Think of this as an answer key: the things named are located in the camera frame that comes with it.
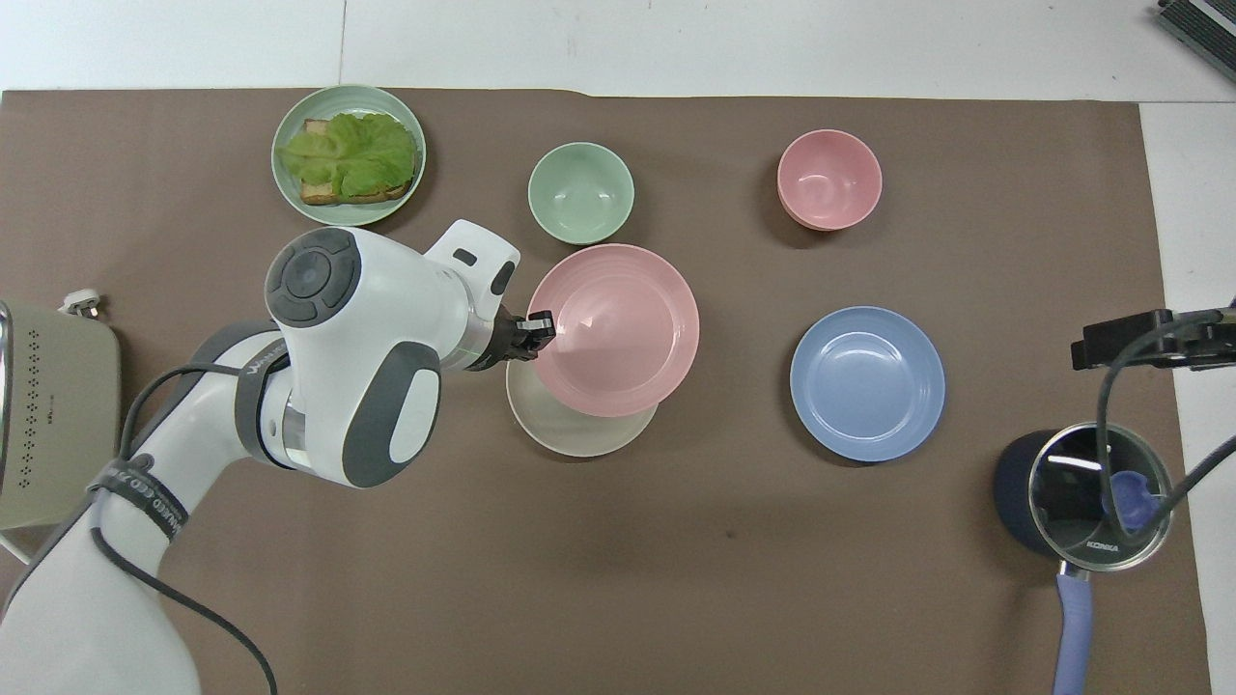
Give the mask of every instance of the toast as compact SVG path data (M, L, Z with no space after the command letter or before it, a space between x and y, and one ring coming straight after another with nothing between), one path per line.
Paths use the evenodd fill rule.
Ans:
M321 119L305 119L305 132L326 135L326 124L329 122L330 121ZM403 194L408 192L409 185L412 185L410 179L405 181L402 185L388 188L386 190L375 190L373 193L366 195L342 198L335 194L334 187L329 181L326 183L318 184L309 184L302 181L300 199L309 205L382 203L383 200L396 200L398 198L403 198Z

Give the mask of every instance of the lettuce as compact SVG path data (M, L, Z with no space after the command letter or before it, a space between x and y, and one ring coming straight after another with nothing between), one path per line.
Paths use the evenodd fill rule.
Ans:
M412 179L417 148L387 114L339 114L326 135L299 132L276 148L292 176L309 184L330 182L341 198L397 188Z

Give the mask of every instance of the brown mat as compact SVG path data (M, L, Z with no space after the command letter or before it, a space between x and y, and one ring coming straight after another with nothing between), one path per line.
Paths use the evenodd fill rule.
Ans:
M268 263L316 226L268 163L307 93L6 94L0 293L109 294L126 397L263 315ZM429 450L382 487L232 466L163 575L246 629L281 691L1051 690L1056 565L1005 533L991 474L1017 435L1093 418L1100 375L1069 367L1084 324L1163 304L1135 105L397 94L430 164L375 230L421 251L456 218L498 231L524 254L508 304L525 308L572 251L534 223L527 176L602 142L638 189L613 241L687 278L700 352L648 430L592 461L533 443L492 370L446 378ZM807 231L777 203L777 157L815 127L883 163L854 229ZM948 373L934 435L875 467L816 444L789 396L798 338L853 304L910 317ZM1168 373L1130 371L1114 420L1180 476ZM1147 565L1096 576L1088 691L1206 693L1196 584L1184 513ZM262 691L237 644L168 612L206 693Z

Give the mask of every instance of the pot handle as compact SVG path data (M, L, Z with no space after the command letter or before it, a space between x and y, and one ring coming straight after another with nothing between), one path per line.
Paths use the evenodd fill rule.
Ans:
M1090 573L1060 563L1056 575L1060 595L1064 628L1060 650L1056 658L1056 684L1052 695L1082 695L1085 690L1085 669L1090 660L1090 631L1094 602L1090 595Z

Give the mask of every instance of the white floor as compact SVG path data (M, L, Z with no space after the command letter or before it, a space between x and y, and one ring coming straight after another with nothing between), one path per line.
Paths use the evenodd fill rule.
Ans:
M1225 305L1236 83L1153 12L1130 0L4 0L0 89L353 82L1137 101L1168 307ZM1177 396L1187 461L1236 432L1236 370L1178 373ZM1190 506L1214 691L1236 695L1236 464Z

